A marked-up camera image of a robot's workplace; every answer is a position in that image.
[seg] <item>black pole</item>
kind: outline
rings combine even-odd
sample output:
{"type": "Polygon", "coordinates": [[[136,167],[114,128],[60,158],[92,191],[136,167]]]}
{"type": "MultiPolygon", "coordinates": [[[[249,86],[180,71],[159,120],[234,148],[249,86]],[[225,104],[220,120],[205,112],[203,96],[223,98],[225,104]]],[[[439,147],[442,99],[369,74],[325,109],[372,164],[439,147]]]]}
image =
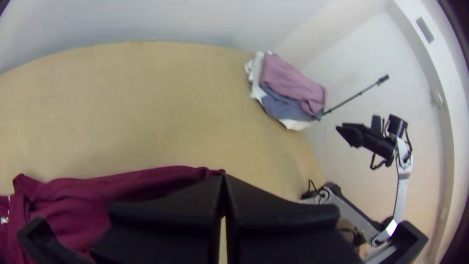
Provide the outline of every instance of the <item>black pole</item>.
{"type": "Polygon", "coordinates": [[[382,83],[384,83],[384,82],[387,81],[387,80],[389,80],[389,75],[386,74],[385,76],[381,77],[377,82],[375,82],[375,83],[373,83],[372,85],[368,86],[368,87],[365,88],[364,90],[360,91],[359,93],[355,94],[354,96],[348,98],[347,100],[345,100],[345,101],[341,102],[340,104],[338,104],[338,105],[332,107],[331,109],[327,110],[326,112],[324,112],[324,113],[322,114],[322,116],[325,116],[325,115],[331,113],[331,112],[334,111],[335,109],[337,109],[337,108],[339,108],[339,107],[345,105],[346,103],[352,101],[353,99],[359,97],[359,96],[362,95],[364,92],[370,90],[370,89],[373,88],[374,86],[380,86],[382,83]]]}

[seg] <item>maroon fabric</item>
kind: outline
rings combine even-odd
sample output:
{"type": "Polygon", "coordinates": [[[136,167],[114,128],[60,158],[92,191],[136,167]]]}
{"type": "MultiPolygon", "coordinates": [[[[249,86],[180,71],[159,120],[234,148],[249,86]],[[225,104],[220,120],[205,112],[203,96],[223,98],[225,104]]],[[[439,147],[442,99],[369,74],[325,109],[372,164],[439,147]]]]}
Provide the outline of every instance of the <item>maroon fabric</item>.
{"type": "Polygon", "coordinates": [[[154,199],[183,189],[224,170],[172,166],[92,179],[61,178],[43,183],[20,174],[15,194],[0,197],[0,259],[8,264],[33,264],[16,239],[31,220],[47,219],[57,239],[90,258],[89,251],[110,227],[107,206],[114,201],[154,199]]]}

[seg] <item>black cable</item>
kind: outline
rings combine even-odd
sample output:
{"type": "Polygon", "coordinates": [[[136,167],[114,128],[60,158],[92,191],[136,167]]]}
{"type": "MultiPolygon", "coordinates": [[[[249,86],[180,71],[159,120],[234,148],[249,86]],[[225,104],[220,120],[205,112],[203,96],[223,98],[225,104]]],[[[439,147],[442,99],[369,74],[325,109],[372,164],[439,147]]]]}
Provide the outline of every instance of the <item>black cable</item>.
{"type": "Polygon", "coordinates": [[[321,203],[321,199],[326,196],[326,195],[320,193],[320,191],[323,190],[323,188],[320,188],[320,189],[318,190],[318,189],[316,188],[316,185],[314,185],[314,182],[313,182],[312,180],[308,180],[308,192],[311,191],[311,184],[313,185],[313,188],[314,188],[315,193],[319,195],[319,201],[318,201],[318,203],[321,203]]]}

